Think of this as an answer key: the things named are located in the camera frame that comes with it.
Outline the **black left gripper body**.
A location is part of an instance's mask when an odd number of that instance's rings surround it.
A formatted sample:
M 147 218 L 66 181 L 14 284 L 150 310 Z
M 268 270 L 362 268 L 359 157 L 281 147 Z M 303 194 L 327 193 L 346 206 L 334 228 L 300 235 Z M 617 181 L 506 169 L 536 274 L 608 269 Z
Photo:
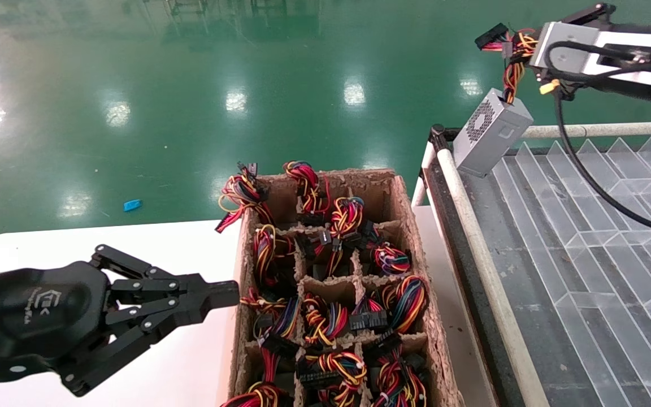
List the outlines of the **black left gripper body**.
M 0 272 L 0 382 L 56 373 L 67 386 L 98 386 L 112 377 L 110 288 L 85 261 Z

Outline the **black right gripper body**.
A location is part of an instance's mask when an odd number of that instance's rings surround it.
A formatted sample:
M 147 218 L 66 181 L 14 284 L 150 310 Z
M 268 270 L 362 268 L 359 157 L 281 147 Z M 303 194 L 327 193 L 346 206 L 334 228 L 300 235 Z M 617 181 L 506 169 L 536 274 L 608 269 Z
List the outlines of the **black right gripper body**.
M 615 93 L 651 102 L 651 76 L 645 79 L 617 77 L 580 77 L 577 82 L 605 93 Z

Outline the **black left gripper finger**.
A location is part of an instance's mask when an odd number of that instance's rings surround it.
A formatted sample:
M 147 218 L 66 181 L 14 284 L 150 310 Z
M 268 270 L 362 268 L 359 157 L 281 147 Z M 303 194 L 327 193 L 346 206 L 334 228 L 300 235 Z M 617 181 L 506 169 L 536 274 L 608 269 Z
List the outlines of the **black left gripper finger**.
M 142 305 L 165 298 L 197 307 L 231 307 L 240 303 L 238 282 L 234 280 L 207 282 L 199 273 L 173 275 L 108 245 L 99 245 L 89 263 L 97 270 L 121 276 L 107 288 L 110 300 L 119 304 Z
M 124 318 L 119 322 L 125 325 L 124 332 L 81 362 L 59 369 L 62 383 L 73 395 L 85 396 L 173 330 L 201 324 L 210 311 L 236 306 L 239 301 L 238 295 L 183 295 L 143 304 L 133 309 L 134 315 L 129 310 L 109 314 L 109 318 Z

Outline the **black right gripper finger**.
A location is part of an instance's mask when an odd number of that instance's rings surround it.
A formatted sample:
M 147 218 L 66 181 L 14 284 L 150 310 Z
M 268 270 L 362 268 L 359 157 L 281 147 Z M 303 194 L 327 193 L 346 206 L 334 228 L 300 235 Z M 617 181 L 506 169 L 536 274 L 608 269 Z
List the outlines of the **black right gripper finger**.
M 539 92 L 541 95 L 560 95 L 565 101 L 573 101 L 580 83 L 566 80 L 546 68 L 539 69 Z
M 569 25 L 589 25 L 593 21 L 600 21 L 600 23 L 609 23 L 610 15 L 614 13 L 615 5 L 612 3 L 597 3 L 592 7 L 584 8 L 583 10 L 576 11 L 569 16 L 563 18 L 563 23 Z

